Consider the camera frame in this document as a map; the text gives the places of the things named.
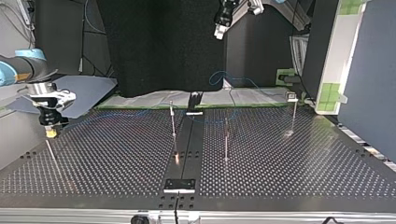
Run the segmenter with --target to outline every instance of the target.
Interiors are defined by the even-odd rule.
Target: blue cable
[[[219,79],[218,79],[218,80],[216,80],[215,82],[213,82],[212,79],[213,79],[215,76],[217,76],[218,74],[221,74],[221,76],[219,76]],[[259,91],[261,91],[262,94],[264,94],[264,95],[270,95],[270,94],[265,93],[264,91],[262,91],[262,90],[260,89],[260,87],[257,86],[256,83],[255,83],[253,80],[251,80],[250,78],[248,78],[248,77],[233,77],[233,76],[231,76],[230,74],[228,74],[226,71],[218,71],[218,72],[214,73],[214,74],[209,78],[209,85],[211,85],[211,86],[216,86],[216,85],[218,85],[224,78],[227,78],[230,82],[231,82],[231,80],[247,80],[247,81],[249,81],[251,84],[253,84]],[[233,113],[232,113],[232,115],[230,116],[229,120],[236,119],[236,115],[237,115],[237,112],[236,112],[236,103],[235,103],[235,100],[234,100],[233,96],[231,95],[232,90],[233,90],[233,89],[231,89],[231,90],[229,91],[229,94],[230,94],[231,99],[233,100]],[[150,110],[152,110],[152,108],[154,108],[154,107],[156,107],[156,106],[158,106],[158,105],[155,105],[155,106],[153,106],[153,107],[151,107],[151,108],[148,108],[148,109],[146,109],[146,110],[143,110],[143,111],[141,111],[141,112],[139,112],[139,113],[137,113],[137,114],[135,114],[135,115],[125,115],[125,114],[119,114],[119,113],[118,113],[118,114],[103,115],[103,116],[100,116],[100,117],[97,117],[97,118],[94,118],[94,119],[87,119],[87,120],[84,120],[84,121],[82,121],[82,122],[80,122],[80,123],[68,125],[68,126],[65,127],[65,129],[71,128],[71,127],[75,127],[75,126],[78,126],[78,125],[82,125],[82,124],[85,124],[85,123],[89,123],[89,122],[92,122],[92,121],[95,121],[95,120],[98,120],[98,119],[104,119],[104,118],[113,117],[113,116],[121,116],[121,117],[129,117],[129,118],[130,118],[130,117],[142,117],[142,116],[144,116],[145,114],[147,114]],[[192,119],[194,122],[205,123],[205,124],[222,124],[222,123],[225,122],[225,120],[206,120],[206,121],[200,121],[200,120],[191,118],[190,116],[187,116],[187,117],[188,117],[189,119]]]
[[[221,76],[219,76],[219,79],[217,79],[215,82],[213,82],[213,78],[214,78],[215,76],[217,76],[218,74],[221,74]],[[231,76],[231,75],[230,75],[228,72],[226,72],[226,71],[218,71],[218,72],[215,72],[212,76],[210,76],[210,78],[209,78],[209,85],[211,85],[211,86],[216,86],[216,85],[218,85],[224,78],[228,79],[228,80],[231,82],[231,84],[233,84],[233,80],[247,80],[247,81],[249,81],[251,84],[253,84],[253,86],[255,86],[259,91],[261,91],[262,94],[267,95],[267,96],[281,95],[281,94],[268,94],[268,93],[264,92],[262,89],[260,89],[260,87],[259,87],[252,79],[250,79],[250,78],[248,78],[248,77],[233,77],[233,76]],[[231,90],[229,91],[229,94],[230,94],[231,99],[233,100],[233,114],[230,116],[229,120],[236,119],[236,115],[237,115],[237,112],[236,112],[236,103],[235,103],[235,100],[233,99],[233,96],[231,95],[231,91],[232,91],[232,90],[233,90],[233,89],[231,89]],[[193,118],[190,118],[190,119],[192,119],[194,122],[206,123],[206,124],[221,124],[221,123],[224,123],[224,122],[225,122],[225,120],[206,120],[206,121],[200,121],[200,120],[196,120],[196,119],[193,119]]]

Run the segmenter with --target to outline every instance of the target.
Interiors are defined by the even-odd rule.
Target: metal plate
[[[176,112],[176,125],[182,114]],[[174,149],[171,118],[167,110],[99,111],[52,147],[56,161],[42,149],[26,155],[15,169],[8,168],[8,174],[3,172],[0,199],[14,196],[24,204],[39,197],[47,206],[64,207],[56,201],[65,198],[73,205],[83,202],[82,207],[156,209]],[[0,206],[9,206],[1,201]]]
[[[190,141],[201,137],[203,157],[183,176],[199,179],[194,210],[396,212],[396,174],[322,116],[247,108],[233,119],[211,109],[195,125],[203,135]]]

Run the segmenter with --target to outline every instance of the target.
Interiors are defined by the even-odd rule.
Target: metal frame
[[[138,211],[108,209],[0,209],[0,223],[129,223],[133,216],[147,216],[157,223],[175,223],[173,211]],[[187,223],[321,223],[336,217],[345,223],[394,223],[393,214],[365,213],[240,213],[240,212],[177,212],[178,220]]]

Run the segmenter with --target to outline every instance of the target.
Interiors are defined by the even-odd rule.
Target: wire
[[[293,18],[291,19],[291,38],[293,38],[293,36],[294,36],[294,20],[296,18],[297,6],[299,5],[299,3],[300,3],[300,0],[297,0],[296,1],[296,5],[294,6]],[[294,63],[296,64],[296,69],[295,69],[296,75],[299,77],[299,79],[301,81],[301,85],[303,86],[304,91],[308,95],[308,97],[311,100],[312,104],[316,105],[314,99],[312,98],[311,94],[309,94],[309,91],[308,91],[308,89],[306,88],[306,86],[305,86],[305,84],[303,82],[303,78],[301,77],[300,72],[297,69],[297,60],[296,60],[296,57],[294,57],[294,44],[293,43],[291,43],[291,53],[292,53],[292,59],[294,60]]]
[[[29,48],[32,47],[32,37],[33,37],[33,16],[35,15],[34,12],[30,14],[30,36],[29,36]]]
[[[29,80],[29,82],[42,81],[42,80],[44,80],[44,79],[46,79],[46,78],[49,78],[49,77],[55,75],[57,72],[58,72],[58,69],[55,69],[55,70],[53,70],[51,73],[49,73],[48,75],[46,75],[46,76],[44,76],[44,77],[38,77],[38,78],[33,79],[33,80]]]
[[[219,77],[219,79],[215,82],[212,81],[212,79],[215,76],[218,76],[219,74],[221,74],[221,76]],[[231,80],[231,82],[233,80],[247,80],[249,81],[254,87],[256,87],[262,94],[266,95],[266,96],[277,96],[277,95],[283,95],[283,94],[269,94],[265,91],[263,91],[252,79],[248,78],[248,77],[233,77],[231,76],[229,73],[227,73],[226,71],[218,71],[216,73],[214,73],[210,78],[209,78],[209,84],[211,86],[216,86],[217,84],[219,84],[219,82],[221,82],[224,78],[227,78],[229,81]]]
[[[102,75],[102,77],[105,77],[105,76],[106,76],[105,73],[103,73],[101,70],[99,70],[99,69],[95,66],[95,64],[94,64],[89,58],[87,58],[87,56],[82,55],[82,57],[85,58],[85,60],[87,60],[88,63],[90,63],[90,64],[92,65],[92,67],[93,67],[93,74],[92,74],[92,75],[95,75],[95,71],[98,71],[98,72]]]
[[[108,77],[108,73],[110,72],[110,69],[113,67],[113,64],[111,64],[108,68],[107,68],[107,71],[106,71],[106,76]]]
[[[99,32],[99,33],[105,35],[105,34],[106,34],[105,31],[101,31],[101,30],[99,30],[98,28],[94,27],[94,26],[91,24],[90,20],[88,19],[87,8],[88,8],[88,2],[89,2],[89,1],[90,1],[90,0],[87,0],[87,1],[85,2],[85,7],[84,7],[84,17],[85,17],[85,21],[91,26],[91,28],[92,28],[94,31],[97,31],[97,32]]]
[[[94,34],[94,35],[106,35],[104,33],[99,33],[99,32],[95,32],[95,31],[84,31],[84,33]]]
[[[32,100],[31,98],[29,98],[29,97],[27,97],[27,96],[25,96],[25,95],[22,95],[21,97],[23,97],[23,98],[25,98],[26,100],[28,100],[28,101],[32,102],[33,104],[35,104],[35,101]],[[40,107],[43,107],[43,108],[46,108],[46,109],[57,109],[57,108],[58,108],[58,107],[48,107],[48,106],[46,106],[46,105],[40,105]]]
[[[232,101],[233,101],[233,113],[231,114],[231,116],[228,118],[228,120],[233,120],[236,119],[236,103],[235,103],[235,99],[233,98],[233,96],[231,95],[231,92],[233,91],[233,89],[230,89],[228,91],[228,94],[230,95]],[[225,123],[225,120],[205,120],[205,121],[200,121],[198,119],[194,119],[190,116],[187,116],[189,119],[191,119],[194,122],[197,123],[204,123],[204,124],[222,124]]]
[[[213,81],[213,78],[218,76],[219,74],[221,74],[221,76],[219,76],[219,79],[217,79],[216,81]],[[267,92],[263,91],[262,89],[260,89],[260,87],[250,78],[248,77],[233,77],[231,76],[229,73],[227,73],[226,71],[218,71],[215,72],[212,76],[210,76],[209,78],[209,85],[211,86],[216,86],[217,84],[219,84],[224,78],[229,79],[229,81],[231,82],[231,84],[233,84],[233,80],[247,80],[249,81],[253,86],[255,86],[262,94],[266,95],[266,96],[277,96],[277,95],[283,95],[283,94],[268,94]],[[230,91],[228,92],[228,94],[230,95],[232,101],[233,101],[233,113],[231,114],[231,116],[228,118],[228,120],[233,120],[236,119],[236,102],[235,99],[233,98],[232,95],[232,91],[233,89],[230,89]],[[205,121],[200,121],[194,118],[191,118],[189,116],[189,119],[192,119],[194,122],[198,122],[198,123],[205,123],[205,124],[222,124],[225,122],[225,120],[205,120]]]
[[[19,14],[19,12],[17,12],[11,5],[5,3],[5,2],[1,2],[0,1],[0,6],[4,6],[7,7],[18,19],[18,21],[21,23],[21,25],[25,28],[25,30],[29,31],[30,33],[32,33],[32,29],[30,27],[28,27],[25,23],[23,18],[21,17],[21,15]],[[24,33],[23,31],[21,31],[17,25],[14,23],[14,21],[8,16],[8,14],[0,7],[0,10],[3,12],[3,14],[6,16],[7,20],[12,24],[12,26],[14,27],[14,29],[20,33],[20,35],[28,42],[31,42],[31,39],[33,39],[35,41],[35,37],[32,35],[32,38],[27,36],[26,33]]]
[[[177,195],[175,211],[174,211],[174,213],[175,213],[175,224],[178,224],[177,206],[178,206],[178,195]]]
[[[141,117],[141,116],[143,116],[143,115],[146,115],[150,110],[152,110],[153,108],[155,108],[155,107],[157,107],[157,106],[159,106],[159,105],[169,105],[169,104],[158,104],[158,105],[154,105],[154,106],[152,106],[152,107],[150,107],[150,108],[148,108],[148,109],[145,109],[145,110],[143,110],[143,111],[140,111],[139,113],[134,114],[134,115],[126,115],[126,114],[120,114],[120,113],[114,113],[114,114],[103,115],[103,116],[96,117],[96,118],[94,118],[94,119],[87,119],[87,120],[84,120],[84,121],[82,121],[82,122],[80,122],[80,123],[68,125],[68,126],[65,127],[65,129],[71,128],[71,127],[75,127],[75,126],[78,126],[78,125],[82,125],[82,124],[85,124],[85,123],[90,123],[90,122],[95,121],[95,120],[98,120],[98,119],[104,119],[104,118],[115,117],[115,116],[127,117],[127,118],[130,118],[130,117]]]

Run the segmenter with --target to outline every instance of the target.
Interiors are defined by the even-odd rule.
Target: green tape
[[[334,111],[340,98],[339,83],[323,83],[319,102],[318,111]]]
[[[341,0],[338,15],[357,15],[362,4],[362,0]]]
[[[285,83],[282,80],[279,80],[279,76],[289,76],[289,77],[294,77],[295,75],[295,70],[294,68],[289,68],[289,69],[277,69],[276,71],[276,85],[277,86],[292,86],[292,83]]]

